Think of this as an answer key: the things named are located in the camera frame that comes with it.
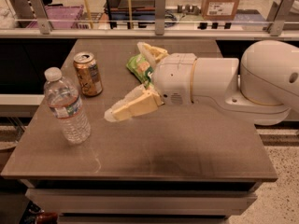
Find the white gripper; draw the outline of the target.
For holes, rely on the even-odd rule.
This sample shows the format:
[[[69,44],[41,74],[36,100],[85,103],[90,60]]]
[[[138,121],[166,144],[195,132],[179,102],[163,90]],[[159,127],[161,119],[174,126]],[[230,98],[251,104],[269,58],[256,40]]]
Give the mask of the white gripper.
[[[138,42],[140,53],[154,69],[152,83],[146,89],[139,85],[127,93],[105,112],[109,122],[124,121],[156,111],[166,105],[189,105],[191,103],[191,73],[197,57],[193,53],[173,53],[166,49]]]

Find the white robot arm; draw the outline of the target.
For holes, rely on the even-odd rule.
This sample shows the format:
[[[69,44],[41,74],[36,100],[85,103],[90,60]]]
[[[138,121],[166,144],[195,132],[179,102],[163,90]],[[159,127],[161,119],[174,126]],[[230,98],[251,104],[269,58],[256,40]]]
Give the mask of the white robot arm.
[[[173,53],[140,85],[105,112],[110,122],[148,114],[160,105],[209,105],[258,125],[274,125],[299,112],[299,48],[264,40],[237,58]]]

